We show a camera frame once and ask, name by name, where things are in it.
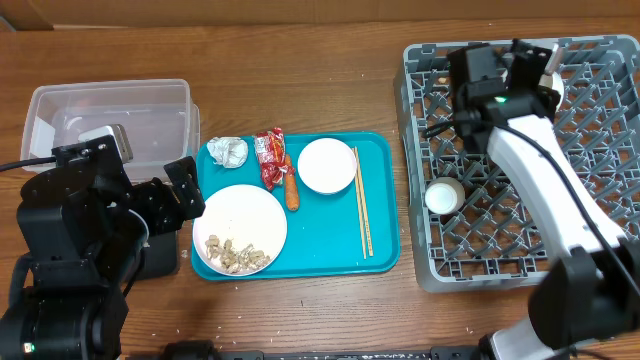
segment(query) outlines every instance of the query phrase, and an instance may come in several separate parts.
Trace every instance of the plastic bin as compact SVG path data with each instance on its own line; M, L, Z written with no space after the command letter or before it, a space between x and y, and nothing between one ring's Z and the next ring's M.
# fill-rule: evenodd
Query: plastic bin
M33 93L22 135L20 159L51 156L51 148L78 142L78 135L121 124L133 160L131 181L168 180L163 165L200 146L200 116L184 80L134 80L42 86ZM42 172L53 165L26 167Z
M638 241L638 42L626 35L527 41L565 48L558 69L565 98L554 131L598 205ZM475 43L411 45L395 78L416 279L430 292L534 285L550 265L535 224L500 168L484 154L464 151L453 130L429 140L422 135L451 116L447 53ZM499 52L511 46L510 40L489 43ZM429 182L442 176L457 178L466 190L465 205L451 215L429 213L423 201Z

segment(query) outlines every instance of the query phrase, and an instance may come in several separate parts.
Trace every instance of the white plate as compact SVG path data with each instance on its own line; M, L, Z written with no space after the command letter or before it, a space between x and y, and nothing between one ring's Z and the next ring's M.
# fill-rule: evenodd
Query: white plate
M193 225L193 244L200 259L215 272L247 276L262 269L225 273L220 258L207 258L205 241L211 235L218 236L222 243L232 238L237 250L253 244L256 250L270 256L271 262L280 254L287 238L287 217L282 205L268 191L253 185L233 185L211 195L205 205L204 214Z
M336 139L318 139L305 146L298 158L300 179L311 190L331 195L351 184L356 176L356 157Z

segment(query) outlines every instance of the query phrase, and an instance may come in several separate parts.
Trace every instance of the wooden table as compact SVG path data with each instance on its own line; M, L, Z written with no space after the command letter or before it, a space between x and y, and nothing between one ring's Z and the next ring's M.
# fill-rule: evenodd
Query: wooden table
M388 273L209 283L181 259L176 276L133 288L125 353L214 339L223 350L265 352L428 349L475 344L526 314L530 289L428 294L415 280L407 170L393 77L414 43L628 33L637 18L481 20L356 25L165 28L0 34L0 163L17 160L31 94L41 85L181 78L200 107L201 142L253 134L373 130L391 144L402 256ZM27 251L15 220L32 174L0 175L0 311L17 257ZM180 232L190 249L191 226ZM635 359L638 335L600 350Z

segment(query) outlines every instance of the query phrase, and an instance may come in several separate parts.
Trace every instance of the carrot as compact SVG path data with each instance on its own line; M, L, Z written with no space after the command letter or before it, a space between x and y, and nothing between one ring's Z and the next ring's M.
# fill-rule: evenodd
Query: carrot
M293 164L291 163L291 157L289 154L285 157L284 163L290 169L284 176L284 192L287 208L291 211L298 211L298 208L300 208L300 197L298 196L296 175L293 171Z

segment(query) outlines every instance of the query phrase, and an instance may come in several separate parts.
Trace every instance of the gray basket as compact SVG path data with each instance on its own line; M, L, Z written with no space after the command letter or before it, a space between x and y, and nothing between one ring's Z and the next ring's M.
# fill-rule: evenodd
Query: gray basket
M638 42L626 35L528 41L566 48L558 69L565 85L555 119L558 141L598 204L638 240ZM485 155L466 153L453 130L430 141L422 136L451 116L446 54L476 43L411 45L395 78L416 278L430 292L534 285L549 268L535 224L500 168ZM498 51L511 46L490 43ZM465 205L452 215L430 214L424 205L429 181L441 176L465 187Z

